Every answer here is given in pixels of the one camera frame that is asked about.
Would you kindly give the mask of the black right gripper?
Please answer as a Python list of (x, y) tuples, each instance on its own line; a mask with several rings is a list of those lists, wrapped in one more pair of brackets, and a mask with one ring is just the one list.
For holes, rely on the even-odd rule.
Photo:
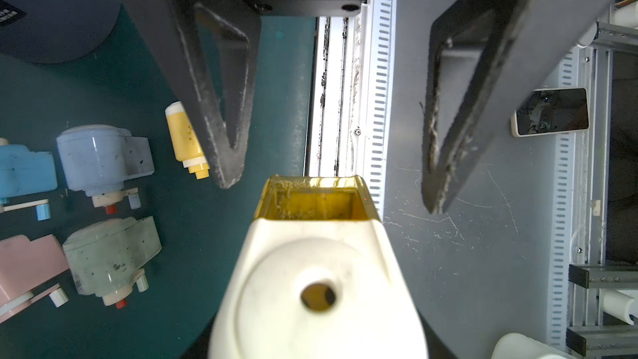
[(181, 100), (216, 183), (228, 189), (244, 172), (262, 27), (258, 13), (348, 17), (367, 0), (121, 1)]

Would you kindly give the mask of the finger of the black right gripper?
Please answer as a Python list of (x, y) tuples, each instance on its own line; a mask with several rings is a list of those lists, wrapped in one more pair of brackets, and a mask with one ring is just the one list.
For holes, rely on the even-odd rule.
[[(457, 0), (430, 29), (421, 195), (447, 211), (494, 134), (573, 48), (612, 0)], [(479, 57), (448, 131), (438, 129), (442, 59), (466, 46)]]

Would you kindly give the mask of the yellow white pencil sharpener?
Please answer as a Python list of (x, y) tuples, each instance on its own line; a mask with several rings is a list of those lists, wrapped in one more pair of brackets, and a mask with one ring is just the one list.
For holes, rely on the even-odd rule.
[(189, 174), (195, 175), (196, 179), (209, 178), (209, 163), (182, 103), (172, 103), (164, 114), (177, 161), (182, 163)]

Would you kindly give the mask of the light blue pencil sharpener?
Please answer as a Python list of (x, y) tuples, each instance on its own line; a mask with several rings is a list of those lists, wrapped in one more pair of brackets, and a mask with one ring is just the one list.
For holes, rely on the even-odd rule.
[(58, 187), (53, 153), (30, 151), (1, 138), (1, 213), (34, 208), (38, 221), (51, 219), (48, 199), (9, 204), (11, 198), (54, 191)]

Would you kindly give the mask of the grey green pencil sharpener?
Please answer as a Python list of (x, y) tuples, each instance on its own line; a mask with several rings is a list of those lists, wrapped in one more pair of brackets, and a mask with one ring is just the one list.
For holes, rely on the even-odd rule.
[(76, 231), (62, 245), (76, 291), (118, 309), (135, 289), (149, 288), (144, 267), (161, 249), (151, 216), (101, 221)]

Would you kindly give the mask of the small yellow pencil sharpener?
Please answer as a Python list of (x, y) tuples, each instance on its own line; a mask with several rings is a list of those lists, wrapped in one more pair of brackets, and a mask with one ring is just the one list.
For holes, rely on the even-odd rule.
[(273, 176), (217, 312), (211, 358), (426, 358), (360, 176)]

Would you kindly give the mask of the pink pencil sharpener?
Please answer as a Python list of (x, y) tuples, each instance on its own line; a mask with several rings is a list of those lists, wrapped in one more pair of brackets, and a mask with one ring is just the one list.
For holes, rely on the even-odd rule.
[(30, 240), (17, 235), (1, 241), (1, 322), (18, 315), (35, 302), (49, 297), (55, 307), (69, 301), (60, 284), (34, 289), (68, 271), (69, 265), (55, 236)]

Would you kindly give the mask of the smartphone on bench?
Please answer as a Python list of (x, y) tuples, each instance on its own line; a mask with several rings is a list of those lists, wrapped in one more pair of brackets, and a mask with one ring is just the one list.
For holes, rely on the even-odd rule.
[(515, 111), (510, 125), (518, 138), (586, 131), (590, 126), (587, 90), (535, 90)]

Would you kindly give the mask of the grey trash bin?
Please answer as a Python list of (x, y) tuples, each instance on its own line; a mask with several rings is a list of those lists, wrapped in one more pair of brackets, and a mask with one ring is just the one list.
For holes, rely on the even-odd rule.
[(119, 0), (1, 0), (1, 53), (32, 63), (74, 61), (110, 35)]

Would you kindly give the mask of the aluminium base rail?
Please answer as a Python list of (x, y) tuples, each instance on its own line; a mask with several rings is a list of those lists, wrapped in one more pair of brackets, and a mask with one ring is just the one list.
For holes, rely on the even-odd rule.
[(398, 0), (365, 0), (349, 17), (320, 17), (306, 176), (360, 176), (378, 214), (385, 178)]

